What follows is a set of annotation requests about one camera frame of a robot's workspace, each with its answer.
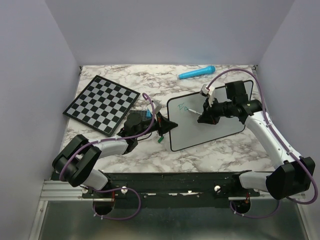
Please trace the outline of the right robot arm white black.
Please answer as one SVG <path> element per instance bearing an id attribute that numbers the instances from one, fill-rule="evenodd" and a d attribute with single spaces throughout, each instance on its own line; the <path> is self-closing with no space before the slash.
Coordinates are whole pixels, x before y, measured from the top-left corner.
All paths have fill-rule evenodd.
<path id="1" fill-rule="evenodd" d="M 214 97 L 214 87 L 202 86 L 200 93 L 206 100 L 198 123 L 216 125 L 221 117 L 238 118 L 261 143 L 275 168 L 273 172 L 239 173 L 238 179 L 230 183 L 230 191 L 236 196 L 241 196 L 248 189 L 255 189 L 270 193 L 276 200 L 307 191 L 315 170 L 313 159 L 302 157 L 289 146 L 273 126 L 267 113 L 263 112 L 262 103 L 256 99 L 249 99 L 243 81 L 225 84 L 225 91 L 227 101 L 219 102 Z"/>

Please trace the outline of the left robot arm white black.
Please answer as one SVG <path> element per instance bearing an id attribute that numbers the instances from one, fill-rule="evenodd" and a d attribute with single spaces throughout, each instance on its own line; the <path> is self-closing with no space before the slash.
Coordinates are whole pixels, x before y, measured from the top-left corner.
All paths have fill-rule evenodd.
<path id="1" fill-rule="evenodd" d="M 157 132 L 160 136 L 168 133 L 178 124 L 157 113 L 154 118 L 143 120 L 139 113 L 130 113 L 123 128 L 114 137 L 90 142 L 82 134 L 74 137 L 53 160 L 53 169 L 60 174 L 61 181 L 72 187 L 84 185 L 92 188 L 101 198 L 111 191 L 108 177 L 94 169 L 96 162 L 113 155 L 125 155 L 138 145 L 138 138 Z"/>

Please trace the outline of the green marker cap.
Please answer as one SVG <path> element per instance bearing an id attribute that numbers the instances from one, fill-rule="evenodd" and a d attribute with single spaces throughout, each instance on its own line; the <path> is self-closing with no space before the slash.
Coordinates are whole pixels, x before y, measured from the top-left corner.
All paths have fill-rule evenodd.
<path id="1" fill-rule="evenodd" d="M 164 136 L 161 136 L 157 142 L 160 144 L 163 141 L 163 139 L 164 139 Z"/>

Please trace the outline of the green whiteboard marker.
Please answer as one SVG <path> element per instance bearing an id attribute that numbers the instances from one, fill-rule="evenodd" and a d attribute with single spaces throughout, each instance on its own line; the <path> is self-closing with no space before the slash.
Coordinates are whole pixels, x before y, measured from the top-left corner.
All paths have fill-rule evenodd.
<path id="1" fill-rule="evenodd" d="M 193 109 L 188 109 L 188 111 L 191 112 L 191 113 L 197 114 L 197 115 L 202 115 L 200 112 L 197 112 L 197 111 L 195 111 Z"/>

